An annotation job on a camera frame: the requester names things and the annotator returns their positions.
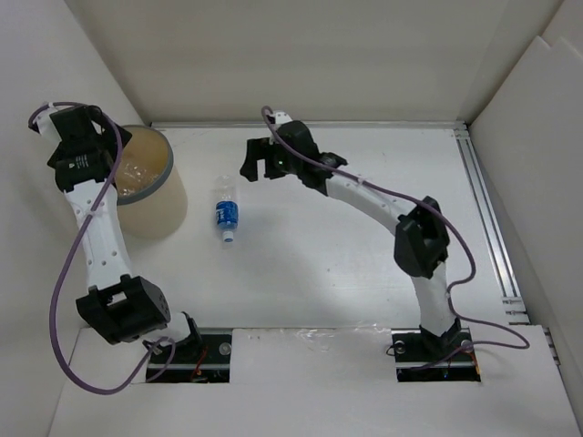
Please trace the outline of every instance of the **blue bottle label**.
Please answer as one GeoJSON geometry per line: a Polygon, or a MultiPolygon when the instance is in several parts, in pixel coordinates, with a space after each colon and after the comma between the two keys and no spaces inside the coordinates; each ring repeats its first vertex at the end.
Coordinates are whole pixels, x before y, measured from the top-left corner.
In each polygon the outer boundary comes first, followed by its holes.
{"type": "Polygon", "coordinates": [[[235,202],[225,201],[217,204],[217,225],[221,229],[235,229],[239,222],[239,207],[235,202]]]}

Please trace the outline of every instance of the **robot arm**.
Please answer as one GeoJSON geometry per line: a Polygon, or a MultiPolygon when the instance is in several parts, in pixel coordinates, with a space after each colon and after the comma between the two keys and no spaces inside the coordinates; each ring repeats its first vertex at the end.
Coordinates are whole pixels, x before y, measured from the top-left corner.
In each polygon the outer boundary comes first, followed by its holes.
{"type": "MultiPolygon", "coordinates": [[[[112,185],[95,212],[97,194],[111,172],[117,155],[112,127],[98,107],[76,106],[41,112],[33,129],[56,146],[48,160],[57,187],[64,193],[81,227],[89,222],[82,239],[87,265],[85,297],[77,299],[79,315],[110,344],[131,342],[142,334],[163,329],[170,322],[162,291],[134,277],[118,222],[118,192],[112,185]]],[[[118,127],[123,146],[131,134],[118,127]]]]}
{"type": "MultiPolygon", "coordinates": [[[[347,166],[342,157],[320,153],[310,130],[302,122],[292,121],[282,112],[274,113],[272,122],[278,127],[278,134],[307,158],[332,168],[347,166]]],[[[306,187],[361,210],[394,235],[394,259],[413,281],[424,344],[435,353],[446,350],[461,327],[459,319],[449,308],[446,296],[445,259],[449,237],[443,223],[421,207],[411,209],[407,202],[399,198],[378,193],[357,181],[306,163],[272,138],[250,139],[247,142],[247,157],[240,170],[241,175],[251,182],[257,180],[257,161],[261,159],[265,160],[266,178],[294,174],[306,187]]],[[[432,198],[427,197],[424,202],[439,209],[432,198]]]]}

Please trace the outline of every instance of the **plastic bottle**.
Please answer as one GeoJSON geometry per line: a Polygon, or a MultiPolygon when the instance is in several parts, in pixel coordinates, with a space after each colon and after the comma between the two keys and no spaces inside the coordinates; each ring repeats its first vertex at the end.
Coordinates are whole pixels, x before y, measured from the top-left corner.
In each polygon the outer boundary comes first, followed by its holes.
{"type": "Polygon", "coordinates": [[[231,176],[219,176],[215,181],[217,226],[222,230],[222,240],[226,243],[233,241],[239,223],[236,191],[235,179],[231,176]]]}

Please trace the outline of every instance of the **clear plastic bottle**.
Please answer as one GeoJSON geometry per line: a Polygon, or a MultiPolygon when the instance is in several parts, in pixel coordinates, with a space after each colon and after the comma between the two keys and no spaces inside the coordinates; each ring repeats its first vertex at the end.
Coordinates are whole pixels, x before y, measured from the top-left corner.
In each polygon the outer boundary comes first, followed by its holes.
{"type": "Polygon", "coordinates": [[[217,226],[222,230],[222,240],[231,243],[239,223],[239,206],[237,205],[237,187],[231,176],[219,176],[215,181],[217,196],[217,226]]]}

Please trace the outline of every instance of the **gray rim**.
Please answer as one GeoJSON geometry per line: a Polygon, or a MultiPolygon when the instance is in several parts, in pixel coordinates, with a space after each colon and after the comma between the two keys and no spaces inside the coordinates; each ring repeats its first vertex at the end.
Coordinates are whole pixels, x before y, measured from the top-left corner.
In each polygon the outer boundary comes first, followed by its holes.
{"type": "Polygon", "coordinates": [[[172,169],[174,167],[174,152],[172,152],[172,147],[170,146],[170,143],[168,142],[168,139],[164,136],[164,134],[162,134],[161,132],[159,132],[156,129],[153,129],[152,127],[141,126],[141,125],[126,125],[123,127],[140,127],[143,129],[147,129],[147,130],[151,130],[153,132],[156,132],[158,135],[160,135],[164,139],[164,142],[166,143],[166,147],[168,148],[168,160],[166,161],[166,166],[164,167],[162,174],[156,178],[154,183],[152,185],[149,185],[149,186],[141,189],[137,193],[131,194],[129,196],[124,196],[123,198],[118,198],[118,205],[129,205],[131,203],[139,202],[140,200],[147,198],[148,196],[151,196],[152,194],[154,194],[156,192],[156,190],[158,188],[160,188],[162,185],[164,185],[164,182],[166,182],[166,179],[168,179],[168,177],[170,176],[170,172],[172,171],[172,169]]]}

